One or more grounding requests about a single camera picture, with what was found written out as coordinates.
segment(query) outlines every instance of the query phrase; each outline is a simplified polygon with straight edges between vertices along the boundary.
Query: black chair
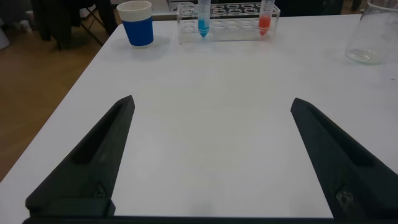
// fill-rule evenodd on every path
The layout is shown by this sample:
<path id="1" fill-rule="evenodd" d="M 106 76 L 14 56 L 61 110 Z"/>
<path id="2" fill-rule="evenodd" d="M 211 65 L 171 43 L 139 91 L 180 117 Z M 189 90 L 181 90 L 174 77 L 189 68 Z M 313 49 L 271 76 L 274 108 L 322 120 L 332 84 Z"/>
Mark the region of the black chair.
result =
<path id="1" fill-rule="evenodd" d="M 91 26 L 93 25 L 93 23 L 94 23 L 94 21 L 97 21 L 99 24 L 101 24 L 101 26 L 102 27 L 104 27 L 104 29 L 105 29 L 105 26 L 104 26 L 104 24 L 100 21 L 100 19 L 98 18 L 98 17 L 96 17 L 95 16 L 95 11 L 97 10 L 97 8 L 95 8 L 94 10 L 90 10 L 90 7 L 92 7 L 94 4 L 92 4 L 92 5 L 90 5 L 90 6 L 87 6 L 87 5 L 85 5 L 85 6 L 82 6 L 81 8 L 79 8 L 79 9 L 86 9 L 87 11 L 88 11 L 88 16 L 86 17 L 86 18 L 90 18 L 90 16 L 93 16 L 94 17 L 94 19 L 93 19 L 93 21 L 91 22 L 91 24 L 90 24 L 90 26 L 89 27 L 86 27 L 81 21 L 80 21 L 80 25 L 82 26 L 82 28 L 90 35 L 90 36 L 92 36 L 92 38 L 94 38 L 95 39 L 95 41 L 97 41 L 97 43 L 99 43 L 101 46 L 102 45 L 104 45 L 91 31 L 90 31 L 90 29 L 91 29 Z"/>

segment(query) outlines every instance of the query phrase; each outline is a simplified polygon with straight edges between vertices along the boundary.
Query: table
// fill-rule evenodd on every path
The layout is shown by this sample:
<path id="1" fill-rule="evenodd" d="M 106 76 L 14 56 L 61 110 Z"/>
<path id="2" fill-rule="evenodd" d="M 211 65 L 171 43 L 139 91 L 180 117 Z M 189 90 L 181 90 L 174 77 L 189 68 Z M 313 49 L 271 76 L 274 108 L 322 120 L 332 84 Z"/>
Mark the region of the table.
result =
<path id="1" fill-rule="evenodd" d="M 136 111 L 115 215 L 332 217 L 295 97 L 398 172 L 398 80 L 345 58 L 358 21 L 283 17 L 273 42 L 192 45 L 178 45 L 177 22 L 155 22 L 148 49 L 119 26 L 0 183 L 0 223 L 29 216 L 26 197 L 126 95 Z"/>

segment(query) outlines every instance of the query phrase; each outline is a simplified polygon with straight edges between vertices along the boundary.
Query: paper cup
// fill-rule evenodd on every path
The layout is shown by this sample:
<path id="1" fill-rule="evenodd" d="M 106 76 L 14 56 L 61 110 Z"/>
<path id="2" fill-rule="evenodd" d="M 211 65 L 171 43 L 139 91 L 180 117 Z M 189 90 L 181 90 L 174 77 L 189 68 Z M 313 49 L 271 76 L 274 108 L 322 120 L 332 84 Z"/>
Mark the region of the paper cup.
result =
<path id="1" fill-rule="evenodd" d="M 154 41 L 150 2 L 129 1 L 118 5 L 116 9 L 131 45 L 146 47 Z"/>

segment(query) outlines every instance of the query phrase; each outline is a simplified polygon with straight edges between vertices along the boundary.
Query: clear glass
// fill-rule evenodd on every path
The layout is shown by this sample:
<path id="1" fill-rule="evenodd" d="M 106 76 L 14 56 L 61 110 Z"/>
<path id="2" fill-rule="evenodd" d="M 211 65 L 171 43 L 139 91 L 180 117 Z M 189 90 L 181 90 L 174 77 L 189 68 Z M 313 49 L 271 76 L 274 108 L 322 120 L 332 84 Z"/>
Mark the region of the clear glass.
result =
<path id="1" fill-rule="evenodd" d="M 383 63 L 398 43 L 397 39 L 398 0 L 368 0 L 345 54 L 361 63 Z"/>

